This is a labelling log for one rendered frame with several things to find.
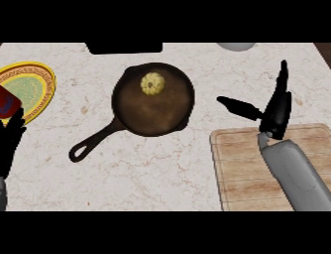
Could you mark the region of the yellow pattypan squash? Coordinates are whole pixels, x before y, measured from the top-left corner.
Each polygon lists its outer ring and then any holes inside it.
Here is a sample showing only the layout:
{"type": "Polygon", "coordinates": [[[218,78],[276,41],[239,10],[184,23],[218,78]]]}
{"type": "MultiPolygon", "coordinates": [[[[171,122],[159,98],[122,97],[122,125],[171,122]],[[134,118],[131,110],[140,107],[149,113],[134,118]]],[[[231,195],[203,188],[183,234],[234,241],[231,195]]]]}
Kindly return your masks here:
{"type": "Polygon", "coordinates": [[[140,89],[146,95],[158,95],[165,87],[165,78],[158,72],[147,72],[140,79],[140,89]]]}

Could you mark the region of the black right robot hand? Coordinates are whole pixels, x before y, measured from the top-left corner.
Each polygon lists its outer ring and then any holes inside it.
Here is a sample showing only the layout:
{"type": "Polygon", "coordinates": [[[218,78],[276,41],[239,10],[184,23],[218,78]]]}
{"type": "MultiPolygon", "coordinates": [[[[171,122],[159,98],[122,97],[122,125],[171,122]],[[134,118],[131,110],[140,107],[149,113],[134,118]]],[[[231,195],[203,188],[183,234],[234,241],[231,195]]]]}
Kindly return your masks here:
{"type": "Polygon", "coordinates": [[[291,113],[291,92],[286,90],[288,67],[286,61],[280,62],[280,69],[276,77],[274,91],[265,104],[264,111],[260,111],[249,103],[217,97],[217,101],[227,110],[240,117],[255,121],[260,120],[258,132],[265,133],[274,140],[283,138],[291,113]]]}

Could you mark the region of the dark cast iron pan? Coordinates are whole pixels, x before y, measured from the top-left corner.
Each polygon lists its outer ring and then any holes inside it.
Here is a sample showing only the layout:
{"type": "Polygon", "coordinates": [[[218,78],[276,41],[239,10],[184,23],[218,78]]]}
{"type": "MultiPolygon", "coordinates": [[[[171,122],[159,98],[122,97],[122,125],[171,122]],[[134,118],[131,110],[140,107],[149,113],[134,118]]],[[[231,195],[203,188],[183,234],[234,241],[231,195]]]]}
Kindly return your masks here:
{"type": "Polygon", "coordinates": [[[195,105],[195,89],[186,73],[167,63],[130,66],[116,82],[110,95],[113,118],[110,123],[69,151],[73,163],[81,161],[99,142],[115,131],[127,130],[143,137],[156,137],[181,131],[189,123],[195,105]],[[156,95],[141,90],[144,75],[164,77],[164,88],[156,95]]]}

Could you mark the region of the yellow patterned plate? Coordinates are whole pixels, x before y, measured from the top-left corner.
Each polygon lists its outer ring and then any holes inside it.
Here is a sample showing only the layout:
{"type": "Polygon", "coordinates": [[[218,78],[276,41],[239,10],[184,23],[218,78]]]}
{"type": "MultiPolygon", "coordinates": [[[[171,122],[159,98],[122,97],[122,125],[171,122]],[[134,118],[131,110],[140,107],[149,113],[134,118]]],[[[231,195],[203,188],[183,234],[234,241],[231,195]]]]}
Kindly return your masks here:
{"type": "Polygon", "coordinates": [[[0,68],[0,85],[19,98],[25,123],[44,111],[56,91],[56,75],[38,62],[17,62],[0,68]]]}

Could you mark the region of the wooden cutting board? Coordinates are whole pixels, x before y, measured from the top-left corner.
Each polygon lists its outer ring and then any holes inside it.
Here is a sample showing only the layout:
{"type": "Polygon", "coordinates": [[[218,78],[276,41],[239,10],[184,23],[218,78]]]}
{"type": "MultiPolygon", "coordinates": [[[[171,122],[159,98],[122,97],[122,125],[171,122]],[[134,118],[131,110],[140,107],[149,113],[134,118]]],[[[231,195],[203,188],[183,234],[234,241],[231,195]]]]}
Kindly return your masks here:
{"type": "MultiPolygon", "coordinates": [[[[257,129],[220,129],[211,150],[223,211],[291,211],[257,146],[257,129]]],[[[285,139],[299,146],[331,190],[331,129],[324,124],[289,125],[285,139]]]]}

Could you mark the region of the pale grey round object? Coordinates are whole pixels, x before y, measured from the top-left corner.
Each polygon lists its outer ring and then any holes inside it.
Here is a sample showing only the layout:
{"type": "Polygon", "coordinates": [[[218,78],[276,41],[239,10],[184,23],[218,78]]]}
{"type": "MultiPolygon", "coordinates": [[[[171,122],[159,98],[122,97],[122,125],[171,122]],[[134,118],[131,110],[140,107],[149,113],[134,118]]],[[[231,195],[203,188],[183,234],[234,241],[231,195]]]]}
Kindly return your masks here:
{"type": "Polygon", "coordinates": [[[252,48],[254,43],[218,43],[218,46],[231,52],[243,52],[252,48]]]}

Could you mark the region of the black appliance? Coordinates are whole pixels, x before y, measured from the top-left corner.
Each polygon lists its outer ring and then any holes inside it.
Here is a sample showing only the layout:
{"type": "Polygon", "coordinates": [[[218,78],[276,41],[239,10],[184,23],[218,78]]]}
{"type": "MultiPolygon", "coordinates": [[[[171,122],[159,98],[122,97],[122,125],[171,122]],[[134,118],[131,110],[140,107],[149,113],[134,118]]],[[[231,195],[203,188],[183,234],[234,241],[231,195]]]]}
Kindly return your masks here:
{"type": "Polygon", "coordinates": [[[93,55],[146,54],[162,51],[161,43],[87,43],[88,52],[93,55]]]}

